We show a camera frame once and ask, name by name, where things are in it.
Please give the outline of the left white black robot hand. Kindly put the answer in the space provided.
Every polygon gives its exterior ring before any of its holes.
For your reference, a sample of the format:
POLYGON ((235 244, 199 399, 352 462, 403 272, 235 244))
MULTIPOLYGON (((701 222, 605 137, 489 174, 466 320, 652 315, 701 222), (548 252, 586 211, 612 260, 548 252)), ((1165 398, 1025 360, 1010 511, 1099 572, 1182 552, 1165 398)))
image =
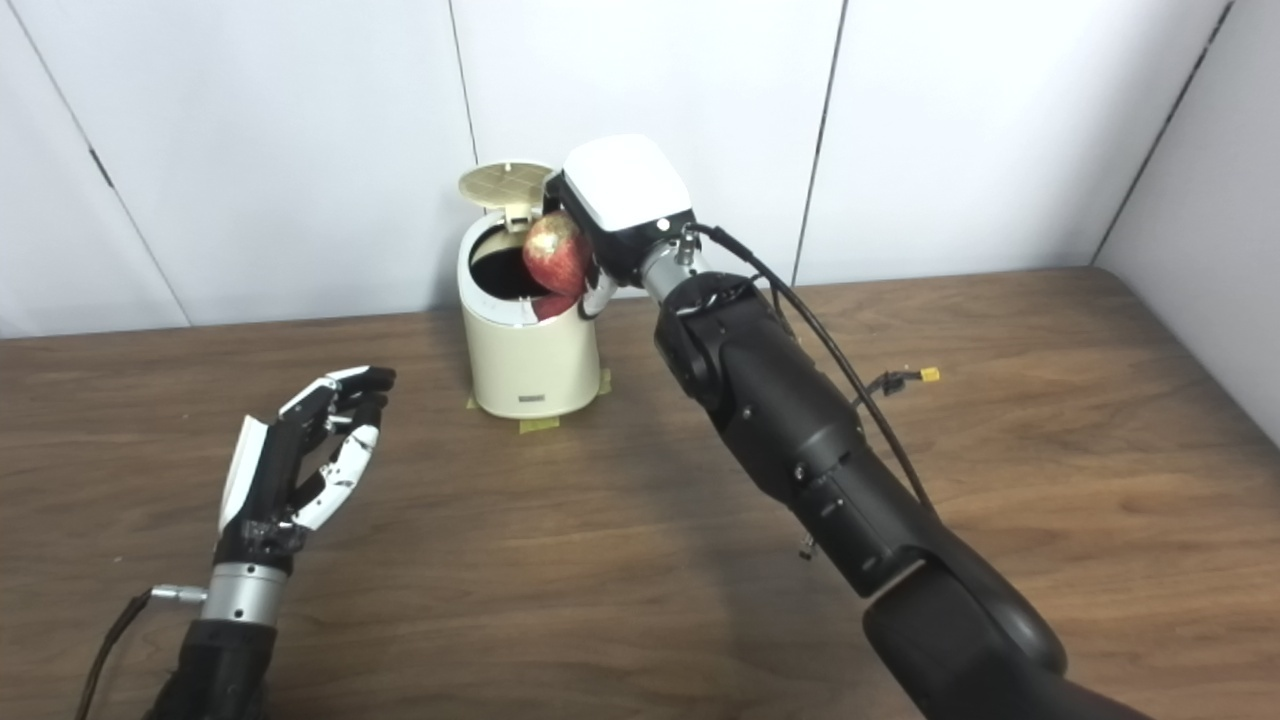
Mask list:
POLYGON ((214 565, 292 574, 306 539, 362 480, 396 379, 388 366, 330 372, 270 421, 244 418, 221 495, 214 565))

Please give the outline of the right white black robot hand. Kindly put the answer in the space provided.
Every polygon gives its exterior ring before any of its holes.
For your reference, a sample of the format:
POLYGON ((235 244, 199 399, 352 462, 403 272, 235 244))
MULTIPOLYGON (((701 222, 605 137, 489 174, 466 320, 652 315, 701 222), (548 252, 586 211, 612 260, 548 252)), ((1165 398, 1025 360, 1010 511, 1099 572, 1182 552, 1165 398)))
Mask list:
POLYGON ((564 211, 588 246, 577 310, 599 316, 620 288, 662 302, 710 268, 690 225, 689 190, 659 146, 644 135, 614 135, 573 149, 543 183, 544 211, 564 211))

